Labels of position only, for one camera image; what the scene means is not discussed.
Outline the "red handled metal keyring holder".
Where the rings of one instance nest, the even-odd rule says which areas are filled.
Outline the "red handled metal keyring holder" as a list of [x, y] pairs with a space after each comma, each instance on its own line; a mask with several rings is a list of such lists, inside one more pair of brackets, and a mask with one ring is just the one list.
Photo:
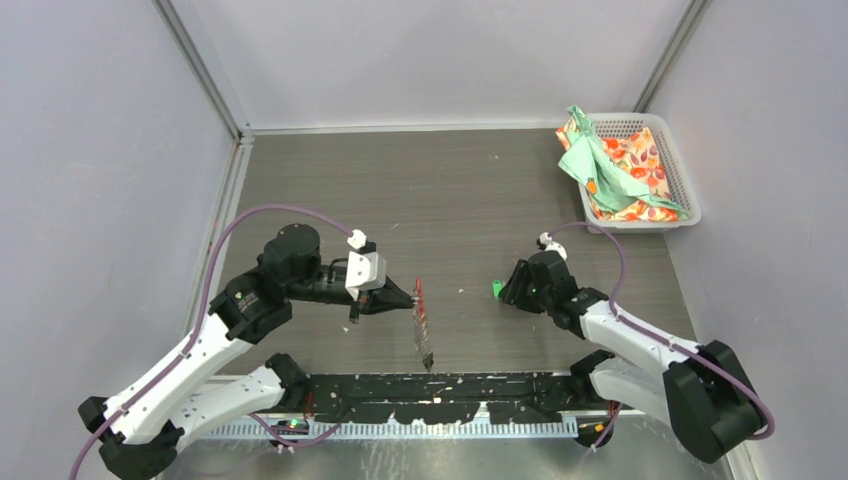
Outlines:
[[415, 279], [414, 294], [412, 297], [414, 341], [422, 365], [425, 371], [430, 373], [434, 366], [434, 354], [429, 342], [428, 319], [424, 302], [423, 285], [420, 277]]

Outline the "key with green tag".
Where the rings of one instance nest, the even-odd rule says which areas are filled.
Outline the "key with green tag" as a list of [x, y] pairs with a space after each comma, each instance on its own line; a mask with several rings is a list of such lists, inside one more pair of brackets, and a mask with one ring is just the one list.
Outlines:
[[504, 288], [504, 283], [501, 280], [494, 280], [491, 283], [492, 295], [494, 298], [499, 298]]

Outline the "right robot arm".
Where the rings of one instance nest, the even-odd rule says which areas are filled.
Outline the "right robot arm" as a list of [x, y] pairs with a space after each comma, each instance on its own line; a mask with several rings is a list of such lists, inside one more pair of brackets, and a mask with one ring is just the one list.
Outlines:
[[603, 292], [578, 286], [554, 251], [519, 261], [496, 297], [545, 314], [558, 328], [598, 345], [571, 368], [576, 377], [571, 397], [584, 410], [607, 400], [633, 407], [667, 425], [705, 463], [772, 430], [763, 402], [727, 344], [685, 340], [631, 315]]

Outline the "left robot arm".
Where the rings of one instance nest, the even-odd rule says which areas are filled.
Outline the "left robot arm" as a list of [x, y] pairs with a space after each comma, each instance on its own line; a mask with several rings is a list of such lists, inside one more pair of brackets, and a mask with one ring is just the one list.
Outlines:
[[310, 393], [306, 373], [275, 354], [241, 379], [205, 394], [221, 368], [293, 317], [293, 302], [346, 306], [362, 315], [410, 310], [413, 296], [386, 274], [386, 261], [362, 233], [347, 257], [321, 260], [311, 226], [284, 226], [253, 269], [230, 280], [200, 323], [167, 356], [122, 392], [92, 396], [78, 413], [98, 443], [107, 470], [120, 479], [152, 479], [199, 437], [250, 413], [298, 412]]

